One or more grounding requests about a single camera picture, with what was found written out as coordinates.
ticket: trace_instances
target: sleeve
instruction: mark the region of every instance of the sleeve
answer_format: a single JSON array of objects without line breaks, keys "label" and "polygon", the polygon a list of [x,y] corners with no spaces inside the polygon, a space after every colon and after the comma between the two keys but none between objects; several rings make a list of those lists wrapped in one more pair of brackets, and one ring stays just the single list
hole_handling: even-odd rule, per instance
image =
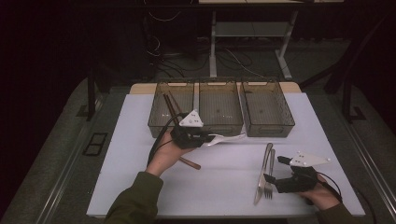
[{"label": "sleeve", "polygon": [[132,186],[111,205],[105,223],[152,223],[158,212],[157,201],[162,187],[163,181],[158,176],[138,173]]},{"label": "sleeve", "polygon": [[343,203],[319,211],[317,216],[320,224],[359,224],[359,221],[349,213]]}]

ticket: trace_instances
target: fork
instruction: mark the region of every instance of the fork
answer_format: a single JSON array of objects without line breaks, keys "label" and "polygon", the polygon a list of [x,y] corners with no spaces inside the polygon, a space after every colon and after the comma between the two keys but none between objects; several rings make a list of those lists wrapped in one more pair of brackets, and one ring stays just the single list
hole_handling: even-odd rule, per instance
[{"label": "fork", "polygon": [[[272,172],[274,170],[274,159],[275,159],[275,150],[272,148],[271,149],[271,160],[270,160],[270,171],[268,173],[268,175],[272,175]],[[264,196],[265,198],[269,198],[272,199],[272,184],[269,182],[265,182],[264,185]]]}]

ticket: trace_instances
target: table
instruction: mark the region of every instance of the table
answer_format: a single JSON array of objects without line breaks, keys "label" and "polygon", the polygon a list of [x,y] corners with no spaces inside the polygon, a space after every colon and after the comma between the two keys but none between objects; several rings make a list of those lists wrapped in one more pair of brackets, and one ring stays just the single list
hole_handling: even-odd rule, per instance
[{"label": "table", "polygon": [[[155,141],[148,127],[155,84],[135,84],[125,98],[106,158],[87,211],[91,217],[104,217],[108,208],[137,173],[146,168]],[[340,187],[346,208],[354,216],[364,211],[335,157],[306,94],[295,83],[281,83],[296,122],[287,138],[245,138],[238,142],[200,147],[184,157],[202,165],[197,171],[177,162],[163,175],[158,201],[158,217],[303,217],[313,216],[315,207],[293,193],[277,193],[273,200],[253,200],[267,143],[277,156],[293,157],[298,150],[331,158],[315,168],[333,178]],[[275,162],[274,176],[289,177],[290,168]]]},{"label": "table", "polygon": [[[321,0],[314,0],[315,4],[319,4]],[[344,0],[330,0],[326,2],[344,2]],[[200,4],[289,4],[290,0],[199,0]],[[281,68],[283,77],[291,80],[292,76],[285,61],[285,52],[288,47],[291,33],[296,22],[298,11],[294,10],[288,21],[267,21],[267,22],[219,22],[216,20],[216,11],[212,15],[212,32],[209,69],[210,76],[217,76],[215,43],[217,36],[281,36],[283,37],[282,45],[275,50],[276,59]]]}]

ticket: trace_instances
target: utensil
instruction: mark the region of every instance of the utensil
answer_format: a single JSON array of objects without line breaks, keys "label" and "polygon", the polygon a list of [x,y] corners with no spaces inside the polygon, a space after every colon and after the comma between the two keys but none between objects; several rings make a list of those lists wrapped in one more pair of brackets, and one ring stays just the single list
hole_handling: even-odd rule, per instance
[{"label": "utensil", "polygon": [[[274,170],[274,159],[275,159],[275,150],[272,148],[272,149],[271,149],[271,159],[270,159],[270,172],[269,172],[269,175],[272,175],[272,172],[273,172],[273,170]],[[264,195],[265,195],[265,198],[272,199],[272,192],[273,192],[273,190],[272,190],[272,184],[269,183],[269,182],[265,182],[265,185],[264,185]]]},{"label": "utensil", "polygon": [[256,205],[260,198],[262,197],[262,193],[264,192],[264,186],[265,186],[265,171],[266,171],[266,167],[267,167],[267,162],[268,162],[268,157],[270,155],[271,149],[274,145],[272,143],[268,143],[267,144],[267,148],[265,149],[265,153],[264,153],[264,159],[262,161],[262,170],[260,171],[260,176],[259,176],[259,184],[256,190],[256,196],[254,197],[254,204]]},{"label": "utensil", "polygon": [[246,134],[245,133],[241,133],[241,134],[236,135],[236,136],[228,137],[228,136],[223,136],[223,135],[220,135],[220,134],[212,133],[212,134],[209,134],[209,136],[215,136],[215,138],[213,138],[213,140],[211,142],[203,143],[203,146],[211,147],[211,146],[213,146],[213,145],[215,145],[217,143],[220,143],[220,142],[238,140],[238,139],[244,138],[246,136]]}]

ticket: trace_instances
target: person's left hand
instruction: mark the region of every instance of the person's left hand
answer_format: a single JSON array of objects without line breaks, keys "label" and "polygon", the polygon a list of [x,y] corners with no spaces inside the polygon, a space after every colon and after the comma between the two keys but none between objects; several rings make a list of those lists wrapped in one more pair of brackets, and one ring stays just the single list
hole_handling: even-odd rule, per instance
[{"label": "person's left hand", "polygon": [[178,147],[172,141],[172,136],[169,132],[163,135],[159,147],[146,169],[146,172],[156,176],[160,176],[165,170],[172,167],[182,155],[194,150],[194,148],[181,149]]}]

